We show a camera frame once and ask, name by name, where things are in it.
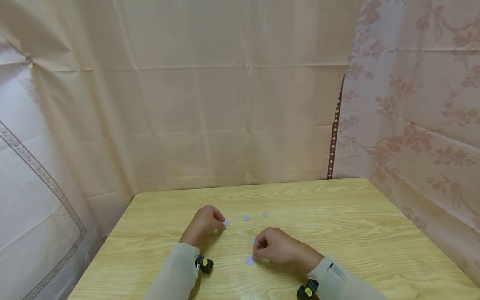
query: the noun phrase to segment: forearm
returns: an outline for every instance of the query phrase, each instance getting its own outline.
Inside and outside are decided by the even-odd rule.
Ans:
[[[322,300],[388,300],[330,257],[324,257],[308,278],[318,282],[316,294]]]
[[[187,300],[198,275],[198,254],[198,248],[189,244],[175,245],[144,300]]]

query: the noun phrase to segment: pink floral pattern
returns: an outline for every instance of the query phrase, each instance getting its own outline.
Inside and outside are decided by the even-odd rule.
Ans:
[[[478,285],[479,50],[473,2],[365,0],[334,169],[369,178]]]

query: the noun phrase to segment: table surface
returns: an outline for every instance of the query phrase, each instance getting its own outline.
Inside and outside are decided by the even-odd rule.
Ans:
[[[230,225],[201,246],[215,266],[199,275],[191,299],[295,299],[306,279],[294,268],[245,264],[252,239],[268,226],[333,257],[389,299],[480,299],[480,289],[362,178],[138,194],[68,299],[143,299],[205,204]]]

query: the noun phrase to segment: curtain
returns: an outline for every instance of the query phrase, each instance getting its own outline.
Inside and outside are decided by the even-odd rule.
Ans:
[[[1,298],[63,299],[100,239],[42,115],[30,67],[0,38]]]
[[[2,1],[2,296],[65,298],[138,192],[324,178],[360,5]]]
[[[366,0],[333,177],[369,178],[480,285],[480,5]]]

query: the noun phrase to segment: person's right hand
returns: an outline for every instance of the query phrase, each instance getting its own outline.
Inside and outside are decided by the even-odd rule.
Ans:
[[[309,273],[324,258],[319,252],[294,239],[279,228],[267,227],[255,238],[253,259],[274,263],[294,263]]]

